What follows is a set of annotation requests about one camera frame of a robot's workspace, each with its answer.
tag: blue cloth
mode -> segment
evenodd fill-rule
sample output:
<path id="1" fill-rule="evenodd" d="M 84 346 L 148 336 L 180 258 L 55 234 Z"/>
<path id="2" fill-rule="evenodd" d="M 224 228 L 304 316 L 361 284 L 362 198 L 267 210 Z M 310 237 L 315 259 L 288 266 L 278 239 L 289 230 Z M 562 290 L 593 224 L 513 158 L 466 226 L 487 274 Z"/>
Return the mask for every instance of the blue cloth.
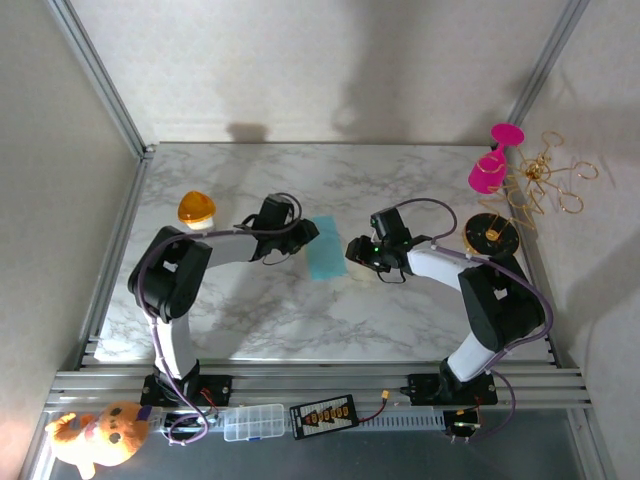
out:
<path id="1" fill-rule="evenodd" d="M 307 245 L 307 264 L 312 280 L 329 280 L 347 274 L 340 234 L 333 216 L 313 217 L 320 235 Z"/>

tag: white marble surface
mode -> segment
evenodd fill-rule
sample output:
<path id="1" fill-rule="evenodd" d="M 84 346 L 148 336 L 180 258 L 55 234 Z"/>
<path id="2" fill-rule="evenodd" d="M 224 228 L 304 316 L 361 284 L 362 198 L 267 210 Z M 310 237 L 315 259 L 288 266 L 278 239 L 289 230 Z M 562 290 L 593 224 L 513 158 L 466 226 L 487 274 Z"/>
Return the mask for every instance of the white marble surface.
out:
<path id="1" fill-rule="evenodd" d="M 101 362 L 151 360 L 147 324 L 127 291 L 129 274 L 164 225 L 182 227 L 182 196 L 200 190 L 218 206 L 224 228 L 257 212 L 263 198 L 286 191 L 304 216 L 333 215 L 343 246 L 369 235 L 369 216 L 417 196 L 444 200 L 460 218 L 442 241 L 463 249 L 466 220 L 482 211 L 467 185 L 473 162 L 486 147 L 350 145 L 160 145 L 106 315 L 95 357 Z M 413 235 L 447 230 L 441 207 L 402 211 Z M 469 325 L 456 291 L 410 277 L 381 283 L 368 269 L 347 263 L 348 275 L 312 281 L 305 252 L 277 266 L 224 265 L 207 272 L 191 309 L 199 358 L 301 361 L 441 360 L 457 348 Z M 546 360 L 545 342 L 524 346 L 512 359 Z"/>

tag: pink cup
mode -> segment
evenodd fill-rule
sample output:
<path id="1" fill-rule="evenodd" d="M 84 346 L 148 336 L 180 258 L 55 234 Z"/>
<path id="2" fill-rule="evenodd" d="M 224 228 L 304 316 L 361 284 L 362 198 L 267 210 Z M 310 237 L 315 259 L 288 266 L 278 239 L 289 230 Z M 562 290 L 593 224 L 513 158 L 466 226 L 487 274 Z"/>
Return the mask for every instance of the pink cup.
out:
<path id="1" fill-rule="evenodd" d="M 487 152 L 471 169 L 469 185 L 476 192 L 485 195 L 495 193 L 502 185 L 507 174 L 505 147 L 520 145 L 524 142 L 524 132 L 510 123 L 499 123 L 491 129 L 491 136 L 498 142 L 498 148 Z"/>

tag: white wall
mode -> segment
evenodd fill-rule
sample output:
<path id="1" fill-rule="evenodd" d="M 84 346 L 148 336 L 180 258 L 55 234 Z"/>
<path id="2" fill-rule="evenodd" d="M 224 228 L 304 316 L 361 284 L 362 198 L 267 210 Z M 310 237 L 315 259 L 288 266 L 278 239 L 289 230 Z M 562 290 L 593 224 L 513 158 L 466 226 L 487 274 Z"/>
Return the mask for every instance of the white wall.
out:
<path id="1" fill-rule="evenodd" d="M 135 161 L 43 1 L 0 15 L 0 478 L 75 344 Z"/>
<path id="2" fill-rule="evenodd" d="M 566 1 L 72 3 L 147 143 L 477 145 Z"/>
<path id="3" fill-rule="evenodd" d="M 639 19 L 637 0 L 591 1 L 524 122 L 528 152 L 555 129 L 567 143 L 554 166 L 600 169 L 598 180 L 572 183 L 583 213 L 549 207 L 536 222 L 560 346 L 583 368 L 623 480 L 640 471 Z"/>

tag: stuffed toy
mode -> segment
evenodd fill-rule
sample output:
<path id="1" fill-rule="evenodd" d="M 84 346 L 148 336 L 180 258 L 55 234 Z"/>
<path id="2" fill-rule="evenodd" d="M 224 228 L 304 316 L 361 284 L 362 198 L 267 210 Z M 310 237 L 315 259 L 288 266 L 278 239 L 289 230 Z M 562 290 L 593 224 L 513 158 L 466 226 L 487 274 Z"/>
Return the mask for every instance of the stuffed toy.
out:
<path id="1" fill-rule="evenodd" d="M 71 428 L 75 413 L 69 413 L 46 427 L 54 455 L 78 467 L 83 480 L 93 478 L 95 465 L 112 467 L 136 453 L 149 433 L 151 406 L 132 402 L 109 405 L 97 417 L 80 417 L 81 429 Z"/>

